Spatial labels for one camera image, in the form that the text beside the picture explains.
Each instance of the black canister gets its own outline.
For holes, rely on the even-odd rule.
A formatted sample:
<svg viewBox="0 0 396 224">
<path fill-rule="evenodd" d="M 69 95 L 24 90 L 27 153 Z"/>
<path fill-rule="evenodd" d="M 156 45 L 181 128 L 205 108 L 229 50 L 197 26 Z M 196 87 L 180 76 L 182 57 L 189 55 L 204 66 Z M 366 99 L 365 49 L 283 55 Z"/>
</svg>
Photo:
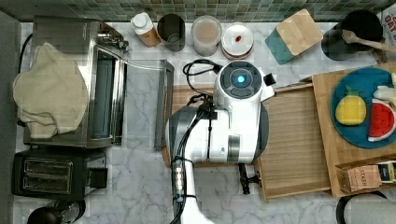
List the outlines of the black canister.
<svg viewBox="0 0 396 224">
<path fill-rule="evenodd" d="M 326 32 L 321 41 L 323 53 L 332 60 L 342 61 L 353 53 L 366 51 L 371 47 L 361 44 L 348 44 L 343 38 L 342 30 L 349 30 L 361 39 L 379 42 L 382 39 L 383 29 L 379 18 L 369 10 L 356 10 L 350 12 Z"/>
<path fill-rule="evenodd" d="M 178 15 L 164 15 L 158 21 L 157 30 L 167 48 L 173 52 L 184 49 L 186 41 L 186 24 Z"/>
</svg>

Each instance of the jar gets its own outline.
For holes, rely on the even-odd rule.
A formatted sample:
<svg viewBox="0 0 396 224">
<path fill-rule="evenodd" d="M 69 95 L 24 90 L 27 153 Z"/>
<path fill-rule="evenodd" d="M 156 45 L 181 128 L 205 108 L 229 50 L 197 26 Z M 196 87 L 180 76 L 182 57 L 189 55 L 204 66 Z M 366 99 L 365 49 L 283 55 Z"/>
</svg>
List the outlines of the jar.
<svg viewBox="0 0 396 224">
<path fill-rule="evenodd" d="M 191 28 L 195 51 L 204 57 L 216 53 L 221 39 L 221 25 L 216 18 L 202 16 L 194 21 Z"/>
<path fill-rule="evenodd" d="M 221 38 L 221 51 L 230 60 L 245 59 L 253 50 L 254 36 L 241 22 L 227 27 Z"/>
<path fill-rule="evenodd" d="M 155 30 L 154 24 L 146 12 L 137 14 L 131 19 L 134 31 L 139 35 L 140 39 L 149 48 L 157 46 L 161 43 L 161 39 Z"/>
</svg>

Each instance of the wooden board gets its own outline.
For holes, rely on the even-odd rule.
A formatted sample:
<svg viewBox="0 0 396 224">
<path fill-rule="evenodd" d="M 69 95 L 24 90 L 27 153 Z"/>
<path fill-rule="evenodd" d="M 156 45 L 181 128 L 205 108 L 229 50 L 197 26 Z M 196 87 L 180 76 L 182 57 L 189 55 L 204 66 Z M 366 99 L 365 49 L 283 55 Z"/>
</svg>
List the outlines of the wooden board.
<svg viewBox="0 0 396 224">
<path fill-rule="evenodd" d="M 396 63 L 383 63 L 372 67 L 396 72 Z M 340 189 L 335 169 L 336 165 L 342 165 L 344 163 L 354 161 L 369 160 L 396 153 L 396 142 L 382 148 L 364 149 L 349 144 L 348 141 L 335 130 L 330 116 L 330 101 L 332 93 L 338 82 L 354 70 L 356 69 L 331 72 L 312 77 L 333 197 L 344 197 L 348 195 Z"/>
<path fill-rule="evenodd" d="M 278 89 L 264 105 L 270 131 L 258 167 L 265 201 L 330 189 L 312 84 Z"/>
<path fill-rule="evenodd" d="M 282 21 L 276 30 L 293 56 L 311 48 L 323 39 L 322 32 L 306 9 Z"/>
</svg>

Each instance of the plate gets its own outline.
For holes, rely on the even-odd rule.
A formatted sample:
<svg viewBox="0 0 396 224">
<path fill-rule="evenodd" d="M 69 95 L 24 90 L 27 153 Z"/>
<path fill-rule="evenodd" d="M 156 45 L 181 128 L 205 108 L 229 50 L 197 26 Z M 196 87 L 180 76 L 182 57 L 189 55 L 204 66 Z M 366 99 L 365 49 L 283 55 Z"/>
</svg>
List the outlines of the plate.
<svg viewBox="0 0 396 224">
<path fill-rule="evenodd" d="M 359 125 L 347 126 L 338 122 L 335 118 L 335 108 L 337 107 L 341 99 L 346 96 L 346 86 L 350 87 L 352 90 L 359 90 L 360 97 L 363 99 L 364 103 L 366 103 L 366 118 L 364 119 L 364 122 Z M 390 137 L 378 142 L 369 142 L 367 140 L 370 128 L 373 94 L 377 90 L 378 86 L 388 86 L 390 88 L 393 88 L 390 72 L 379 68 L 362 68 L 346 75 L 338 83 L 337 87 L 334 90 L 334 93 L 332 94 L 332 100 L 330 102 L 332 123 L 334 124 L 335 129 L 349 143 L 357 147 L 384 147 L 396 140 L 396 132 L 391 134 Z"/>
</svg>

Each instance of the white cloth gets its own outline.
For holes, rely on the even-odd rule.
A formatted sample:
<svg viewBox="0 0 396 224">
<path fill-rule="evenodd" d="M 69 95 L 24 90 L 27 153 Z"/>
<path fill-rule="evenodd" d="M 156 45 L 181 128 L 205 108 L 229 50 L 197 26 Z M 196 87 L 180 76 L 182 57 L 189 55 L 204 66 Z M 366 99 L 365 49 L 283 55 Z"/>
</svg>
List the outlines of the white cloth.
<svg viewBox="0 0 396 224">
<path fill-rule="evenodd" d="M 14 100 L 32 138 L 74 131 L 89 102 L 76 61 L 49 43 L 38 48 L 32 69 L 15 79 Z"/>
</svg>

